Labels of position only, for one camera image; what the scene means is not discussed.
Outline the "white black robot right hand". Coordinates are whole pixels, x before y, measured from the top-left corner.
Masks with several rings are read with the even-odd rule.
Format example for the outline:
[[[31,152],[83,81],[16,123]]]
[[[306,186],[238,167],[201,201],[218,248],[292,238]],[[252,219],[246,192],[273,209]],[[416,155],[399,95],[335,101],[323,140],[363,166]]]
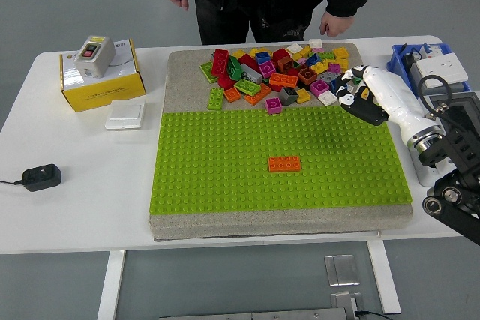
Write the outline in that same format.
[[[347,83],[355,77],[362,79],[359,91],[369,90],[374,100],[348,91]],[[354,67],[335,80],[334,89],[340,106],[355,117],[375,126],[385,121],[397,124],[409,147],[443,135],[438,123],[425,117],[414,94],[394,73],[371,66]]]

